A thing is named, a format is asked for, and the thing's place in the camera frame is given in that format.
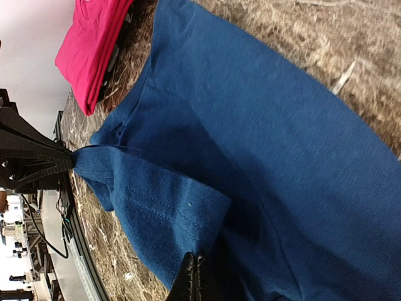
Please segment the navy blue t-shirt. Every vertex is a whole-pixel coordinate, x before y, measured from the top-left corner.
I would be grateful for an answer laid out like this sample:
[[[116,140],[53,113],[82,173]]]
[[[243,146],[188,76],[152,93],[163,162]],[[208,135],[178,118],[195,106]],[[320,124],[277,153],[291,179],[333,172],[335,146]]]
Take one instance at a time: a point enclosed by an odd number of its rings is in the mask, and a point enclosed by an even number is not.
[[[77,169],[171,287],[203,251],[226,300],[399,300],[400,163],[340,99],[191,1]]]

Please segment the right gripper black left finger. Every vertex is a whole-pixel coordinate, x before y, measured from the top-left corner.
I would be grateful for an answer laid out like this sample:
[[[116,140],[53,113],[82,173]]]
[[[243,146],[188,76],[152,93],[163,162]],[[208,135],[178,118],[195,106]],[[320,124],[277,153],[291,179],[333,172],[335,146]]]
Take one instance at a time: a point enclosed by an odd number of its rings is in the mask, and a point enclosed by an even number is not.
[[[166,301],[195,300],[196,263],[193,253],[186,253]]]

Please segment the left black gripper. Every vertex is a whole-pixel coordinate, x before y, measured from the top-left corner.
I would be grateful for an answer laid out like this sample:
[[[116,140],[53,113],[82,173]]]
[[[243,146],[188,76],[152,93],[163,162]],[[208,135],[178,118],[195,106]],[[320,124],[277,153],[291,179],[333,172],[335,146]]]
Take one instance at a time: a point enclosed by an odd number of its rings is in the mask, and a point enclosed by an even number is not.
[[[1,187],[15,193],[57,190],[58,174],[74,168],[72,151],[27,122],[1,90]]]

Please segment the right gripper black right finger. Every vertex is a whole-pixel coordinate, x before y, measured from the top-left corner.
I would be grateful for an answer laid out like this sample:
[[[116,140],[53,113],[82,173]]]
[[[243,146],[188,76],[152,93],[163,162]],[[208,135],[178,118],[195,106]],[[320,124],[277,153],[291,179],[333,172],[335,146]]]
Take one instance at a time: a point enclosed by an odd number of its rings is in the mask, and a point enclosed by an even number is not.
[[[196,259],[195,299],[212,301],[219,300],[219,290],[213,269],[204,253],[199,253]]]

